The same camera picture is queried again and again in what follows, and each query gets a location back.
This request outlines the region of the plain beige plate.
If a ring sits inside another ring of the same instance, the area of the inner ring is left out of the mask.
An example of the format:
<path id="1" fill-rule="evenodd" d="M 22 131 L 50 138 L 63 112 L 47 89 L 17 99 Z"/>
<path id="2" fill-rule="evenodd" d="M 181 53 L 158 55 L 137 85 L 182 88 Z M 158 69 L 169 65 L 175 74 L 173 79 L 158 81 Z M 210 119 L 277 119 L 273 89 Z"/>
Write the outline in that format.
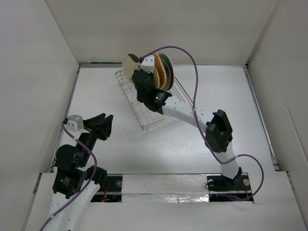
<path id="1" fill-rule="evenodd" d="M 135 72 L 135 70 L 139 69 L 140 60 L 139 57 L 137 57 L 134 54 L 127 54 L 122 62 L 122 69 L 124 77 L 127 81 L 132 82 L 132 76 Z"/>

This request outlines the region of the beige bird pattern plate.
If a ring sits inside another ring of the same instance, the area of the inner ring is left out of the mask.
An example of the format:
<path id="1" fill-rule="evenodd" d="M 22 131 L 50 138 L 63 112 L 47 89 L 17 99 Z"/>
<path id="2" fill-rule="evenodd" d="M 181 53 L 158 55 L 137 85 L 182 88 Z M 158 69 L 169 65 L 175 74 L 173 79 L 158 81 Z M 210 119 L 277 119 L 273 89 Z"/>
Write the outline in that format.
<path id="1" fill-rule="evenodd" d="M 153 79 L 154 79 L 154 86 L 159 89 L 160 88 L 160 75 L 157 71 L 157 68 L 154 67 L 154 74 L 153 74 Z"/>

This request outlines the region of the square woven bamboo tray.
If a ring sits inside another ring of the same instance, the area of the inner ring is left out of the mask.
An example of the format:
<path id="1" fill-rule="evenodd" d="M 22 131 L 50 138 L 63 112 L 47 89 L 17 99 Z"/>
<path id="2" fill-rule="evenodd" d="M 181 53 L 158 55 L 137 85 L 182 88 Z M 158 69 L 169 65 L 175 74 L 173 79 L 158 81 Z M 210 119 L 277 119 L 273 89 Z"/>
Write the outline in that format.
<path id="1" fill-rule="evenodd" d="M 159 79 L 160 79 L 159 89 L 162 90 L 167 83 L 167 74 L 166 74 L 163 62 L 158 53 L 154 53 L 154 66 L 157 69 Z"/>

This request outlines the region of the light green flower plate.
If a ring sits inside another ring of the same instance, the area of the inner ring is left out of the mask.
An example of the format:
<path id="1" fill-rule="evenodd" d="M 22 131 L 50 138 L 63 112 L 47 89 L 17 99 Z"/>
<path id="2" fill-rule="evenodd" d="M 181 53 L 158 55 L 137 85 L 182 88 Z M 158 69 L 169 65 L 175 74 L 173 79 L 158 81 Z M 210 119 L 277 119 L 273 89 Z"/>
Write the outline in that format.
<path id="1" fill-rule="evenodd" d="M 161 61 L 163 63 L 165 72 L 166 72 L 166 76 L 167 76 L 167 81 L 165 86 L 163 87 L 163 90 L 170 90 L 172 88 L 172 84 L 173 84 L 173 67 L 171 65 L 171 61 L 168 57 L 165 56 L 160 56 Z"/>

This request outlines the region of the red and teal plate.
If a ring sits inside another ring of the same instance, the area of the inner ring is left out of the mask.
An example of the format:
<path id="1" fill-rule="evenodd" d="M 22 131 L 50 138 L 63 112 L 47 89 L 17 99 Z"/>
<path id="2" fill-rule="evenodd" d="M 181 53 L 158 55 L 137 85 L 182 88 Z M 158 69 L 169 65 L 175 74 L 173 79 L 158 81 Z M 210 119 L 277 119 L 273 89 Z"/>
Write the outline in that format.
<path id="1" fill-rule="evenodd" d="M 164 53 L 160 53 L 159 57 L 164 65 L 164 69 L 167 75 L 167 81 L 165 86 L 162 88 L 163 90 L 170 90 L 174 84 L 174 68 L 171 59 Z"/>

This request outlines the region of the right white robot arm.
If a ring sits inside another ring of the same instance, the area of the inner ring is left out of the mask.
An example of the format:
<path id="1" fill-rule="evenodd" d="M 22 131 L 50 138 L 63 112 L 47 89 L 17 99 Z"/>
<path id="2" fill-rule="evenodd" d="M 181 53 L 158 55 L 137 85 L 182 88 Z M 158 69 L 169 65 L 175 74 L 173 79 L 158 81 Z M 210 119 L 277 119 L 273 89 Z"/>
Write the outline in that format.
<path id="1" fill-rule="evenodd" d="M 222 110 L 209 112 L 195 108 L 171 93 L 154 85 L 154 76 L 143 70 L 135 71 L 132 81 L 137 100 L 149 110 L 184 121 L 201 132 L 205 145 L 219 162 L 221 175 L 209 178 L 209 188 L 217 192 L 233 191 L 240 183 L 242 168 L 236 161 L 232 148 L 232 127 Z"/>

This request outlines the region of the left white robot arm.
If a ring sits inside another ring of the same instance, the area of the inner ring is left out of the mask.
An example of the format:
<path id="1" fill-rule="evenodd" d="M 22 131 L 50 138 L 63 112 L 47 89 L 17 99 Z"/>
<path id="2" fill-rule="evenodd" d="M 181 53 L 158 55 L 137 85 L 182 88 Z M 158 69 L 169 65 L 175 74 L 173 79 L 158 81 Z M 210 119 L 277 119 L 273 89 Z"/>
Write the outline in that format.
<path id="1" fill-rule="evenodd" d="M 98 167 L 93 148 L 97 140 L 110 137 L 113 118 L 102 113 L 90 119 L 70 115 L 62 121 L 62 130 L 76 144 L 56 152 L 49 217 L 40 230 L 74 231 L 96 192 L 108 189 L 107 170 Z"/>

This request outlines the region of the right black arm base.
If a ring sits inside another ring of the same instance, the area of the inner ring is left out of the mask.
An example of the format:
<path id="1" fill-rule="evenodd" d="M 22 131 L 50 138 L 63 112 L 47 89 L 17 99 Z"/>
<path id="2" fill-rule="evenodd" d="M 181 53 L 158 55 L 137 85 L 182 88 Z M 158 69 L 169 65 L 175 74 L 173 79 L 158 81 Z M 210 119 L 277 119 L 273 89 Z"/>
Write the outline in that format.
<path id="1" fill-rule="evenodd" d="M 235 181 L 221 174 L 207 175 L 206 180 L 205 188 L 208 189 L 210 202 L 253 201 L 247 173 Z"/>

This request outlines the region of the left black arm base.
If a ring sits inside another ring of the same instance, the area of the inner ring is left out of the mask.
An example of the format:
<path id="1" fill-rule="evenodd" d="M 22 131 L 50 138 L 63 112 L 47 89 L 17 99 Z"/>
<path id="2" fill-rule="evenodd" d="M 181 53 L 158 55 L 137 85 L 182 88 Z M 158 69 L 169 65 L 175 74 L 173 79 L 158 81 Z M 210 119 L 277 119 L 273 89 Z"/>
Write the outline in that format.
<path id="1" fill-rule="evenodd" d="M 119 203 L 122 202 L 123 175 L 108 175 L 107 185 L 99 189 L 93 196 L 92 203 Z"/>

